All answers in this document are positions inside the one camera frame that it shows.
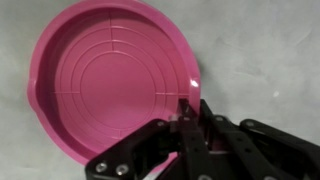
screw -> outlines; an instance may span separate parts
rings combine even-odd
[[[178,121],[178,119],[179,119],[178,114],[173,114],[173,115],[169,116],[170,121]]]
[[[212,178],[208,175],[203,174],[199,176],[198,180],[212,180]]]
[[[163,126],[164,125],[164,122],[160,121],[158,122],[158,126]]]
[[[101,172],[106,171],[107,168],[108,168],[107,163],[102,162],[102,163],[100,163],[100,164],[98,164],[98,165],[96,166],[96,171],[97,171],[98,173],[101,173]]]
[[[129,167],[128,165],[126,164],[121,164],[117,167],[116,169],[116,173],[119,175],[119,176],[122,176],[124,174],[127,174],[129,172]]]
[[[252,121],[248,121],[248,122],[246,123],[246,125],[249,126],[249,127],[253,127],[253,126],[254,126],[254,123],[253,123]]]
[[[217,121],[223,121],[223,118],[220,117],[220,116],[218,116],[218,117],[216,117],[216,120],[217,120]]]
[[[272,176],[266,176],[266,177],[264,177],[263,180],[277,180],[277,179]]]

round pink tray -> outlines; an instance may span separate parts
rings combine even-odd
[[[34,50],[29,102],[51,139],[85,164],[187,98],[200,103],[194,55],[176,26],[133,0],[81,1]]]

gray surface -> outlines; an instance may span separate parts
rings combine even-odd
[[[319,1],[146,1],[187,37],[214,112],[235,122],[256,118],[320,145]],[[0,0],[1,180],[84,180],[26,98],[37,38],[73,2]]]

